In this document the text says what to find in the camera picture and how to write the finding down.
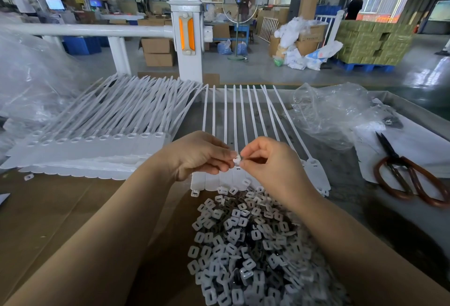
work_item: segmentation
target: orange scissors handle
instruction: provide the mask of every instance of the orange scissors handle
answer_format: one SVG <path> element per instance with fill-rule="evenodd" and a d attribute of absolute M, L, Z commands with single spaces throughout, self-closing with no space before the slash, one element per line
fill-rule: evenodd
<path fill-rule="evenodd" d="M 401 176 L 400 172 L 389 162 L 391 158 L 385 157 L 382 160 L 380 160 L 374 167 L 374 175 L 377 180 L 377 182 L 381 185 L 381 187 L 390 195 L 404 200 L 410 200 L 414 197 L 413 190 L 411 187 L 407 184 L 406 180 Z M 410 161 L 408 158 L 400 157 L 397 161 L 402 161 L 405 165 L 405 167 L 408 170 L 409 176 L 411 177 L 411 181 L 413 182 L 414 188 L 416 189 L 417 193 L 419 194 L 419 197 L 427 204 L 433 206 L 433 207 L 448 207 L 450 206 L 450 194 L 447 190 L 447 187 L 442 184 L 442 182 L 433 176 L 430 172 L 425 170 L 423 167 L 417 165 L 416 163 Z M 399 184 L 403 187 L 405 190 L 399 191 L 396 189 L 391 188 L 381 177 L 380 174 L 380 168 L 381 166 L 386 165 L 391 173 L 394 175 L 395 179 L 399 182 Z M 424 191 L 422 185 L 420 184 L 419 178 L 417 177 L 416 171 L 424 175 L 430 182 L 433 184 L 438 191 L 441 193 L 443 197 L 443 201 L 440 201 L 438 199 L 432 198 Z"/>

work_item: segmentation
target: computer monitor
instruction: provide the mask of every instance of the computer monitor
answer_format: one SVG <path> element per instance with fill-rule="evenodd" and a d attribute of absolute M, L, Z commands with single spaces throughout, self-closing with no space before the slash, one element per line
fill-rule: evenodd
<path fill-rule="evenodd" d="M 103 7 L 103 4 L 102 4 L 101 0 L 89 0 L 89 4 L 92 7 Z"/>
<path fill-rule="evenodd" d="M 65 10 L 64 4 L 61 0 L 45 0 L 50 10 Z"/>

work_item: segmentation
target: hand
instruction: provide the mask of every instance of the hand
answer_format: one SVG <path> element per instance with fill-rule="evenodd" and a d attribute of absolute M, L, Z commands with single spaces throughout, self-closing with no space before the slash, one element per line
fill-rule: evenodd
<path fill-rule="evenodd" d="M 238 154 L 228 149 L 222 141 L 211 134 L 196 131 L 185 135 L 158 151 L 156 159 L 167 162 L 171 174 L 183 181 L 193 172 L 216 175 L 234 167 L 233 158 Z"/>
<path fill-rule="evenodd" d="M 241 151 L 239 166 L 255 177 L 277 201 L 293 208 L 315 192 L 300 159 L 287 144 L 258 137 Z"/>

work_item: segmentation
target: orange reflector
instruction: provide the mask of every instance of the orange reflector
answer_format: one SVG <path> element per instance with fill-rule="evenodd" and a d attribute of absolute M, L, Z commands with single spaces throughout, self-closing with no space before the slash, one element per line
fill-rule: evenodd
<path fill-rule="evenodd" d="M 188 20 L 188 34 L 189 34 L 189 47 L 195 50 L 195 40 L 194 40 L 194 18 Z"/>
<path fill-rule="evenodd" d="M 181 20 L 181 18 L 178 18 L 178 22 L 180 23 L 181 50 L 184 50 L 183 21 Z"/>

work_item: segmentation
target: factory floor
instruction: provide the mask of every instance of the factory floor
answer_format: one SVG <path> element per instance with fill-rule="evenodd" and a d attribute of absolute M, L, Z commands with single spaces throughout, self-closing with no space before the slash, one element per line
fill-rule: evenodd
<path fill-rule="evenodd" d="M 295 88 L 305 82 L 313 86 L 354 82 L 369 90 L 388 90 L 450 120 L 450 57 L 434 54 L 447 40 L 448 36 L 442 35 L 415 35 L 410 52 L 393 72 L 365 73 L 361 70 L 347 72 L 333 64 L 320 71 L 276 67 L 269 58 L 268 43 L 256 36 L 255 44 L 249 45 L 248 63 L 230 61 L 211 47 L 203 56 L 203 72 L 220 74 L 222 84 L 275 83 Z M 133 38 L 126 45 L 133 73 L 178 71 L 177 67 L 147 67 L 142 49 L 138 49 L 139 38 Z M 109 48 L 102 48 L 102 53 L 76 57 L 94 77 L 115 73 Z"/>

